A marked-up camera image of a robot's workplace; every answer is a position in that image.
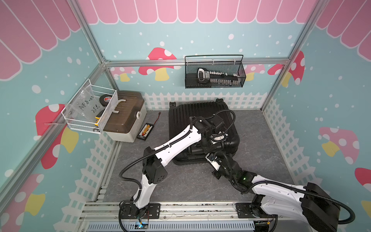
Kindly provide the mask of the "black hard-shell suitcase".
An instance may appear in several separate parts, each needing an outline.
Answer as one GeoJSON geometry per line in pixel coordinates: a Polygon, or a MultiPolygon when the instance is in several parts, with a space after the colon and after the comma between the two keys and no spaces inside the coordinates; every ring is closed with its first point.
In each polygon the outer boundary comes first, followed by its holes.
{"type": "Polygon", "coordinates": [[[176,165],[207,162],[208,152],[224,151],[233,157],[238,150],[240,137],[234,125],[236,115],[228,109],[223,99],[215,101],[169,103],[169,138],[174,138],[189,125],[197,129],[202,138],[192,144],[175,158],[176,165]]]}

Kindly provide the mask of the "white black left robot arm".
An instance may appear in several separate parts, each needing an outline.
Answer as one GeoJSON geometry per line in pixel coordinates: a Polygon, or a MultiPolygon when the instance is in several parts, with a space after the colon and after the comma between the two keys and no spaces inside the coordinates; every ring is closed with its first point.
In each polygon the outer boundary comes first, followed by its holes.
{"type": "Polygon", "coordinates": [[[173,139],[157,148],[147,148],[143,157],[120,171],[119,178],[137,184],[138,190],[130,201],[122,201],[119,204],[119,219],[123,218],[124,213],[129,212],[127,206],[134,209],[133,216],[138,220],[149,216],[151,195],[156,185],[168,175],[165,167],[173,158],[192,145],[198,145],[211,162],[225,163],[224,170],[227,172],[228,180],[233,184],[236,182],[237,177],[232,172],[231,157],[224,146],[224,142],[230,136],[228,131],[235,123],[235,113],[229,109],[219,110],[210,117],[190,117],[189,120],[190,124],[173,139]],[[127,170],[140,162],[143,164],[141,180],[124,176],[127,170]]]}

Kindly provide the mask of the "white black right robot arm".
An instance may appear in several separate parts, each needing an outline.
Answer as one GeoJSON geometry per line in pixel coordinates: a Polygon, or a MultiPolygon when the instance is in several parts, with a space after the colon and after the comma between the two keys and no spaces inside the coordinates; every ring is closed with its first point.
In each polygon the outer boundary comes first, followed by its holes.
{"type": "Polygon", "coordinates": [[[338,225],[352,223],[356,215],[347,205],[334,200],[319,185],[290,185],[243,170],[222,151],[206,155],[213,175],[225,177],[240,194],[254,195],[250,205],[256,217],[284,216],[308,223],[317,232],[336,232],[338,225]]]}

